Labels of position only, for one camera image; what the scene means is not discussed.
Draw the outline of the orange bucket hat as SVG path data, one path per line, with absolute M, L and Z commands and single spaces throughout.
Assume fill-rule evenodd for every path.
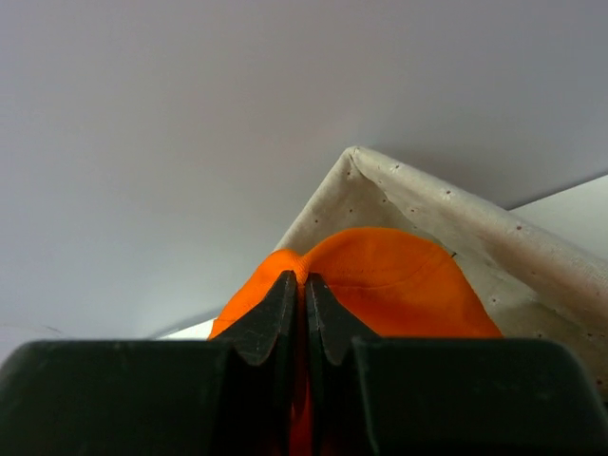
M 210 335 L 217 337 L 251 311 L 284 271 L 295 273 L 298 289 L 290 436 L 293 455 L 312 452 L 304 322 L 305 283 L 310 275 L 321 275 L 337 300 L 381 336 L 501 336 L 464 273 L 444 248 L 396 229 L 377 227 L 344 230 L 304 255 L 290 249 L 273 252 L 222 309 Z

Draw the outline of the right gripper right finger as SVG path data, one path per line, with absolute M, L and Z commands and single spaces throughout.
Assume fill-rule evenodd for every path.
M 371 453 L 355 339 L 378 335 L 344 307 L 319 274 L 305 285 L 314 455 Z

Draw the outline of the wicker basket with liner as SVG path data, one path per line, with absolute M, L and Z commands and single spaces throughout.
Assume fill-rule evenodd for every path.
M 560 342 L 607 390 L 607 262 L 534 223 L 380 152 L 346 149 L 278 245 L 306 253 L 353 227 L 431 240 L 503 334 Z

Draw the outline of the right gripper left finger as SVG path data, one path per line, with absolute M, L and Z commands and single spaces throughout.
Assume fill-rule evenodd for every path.
M 215 455 L 287 455 L 295 390 L 297 282 L 279 275 L 255 307 L 214 338 L 228 349 Z

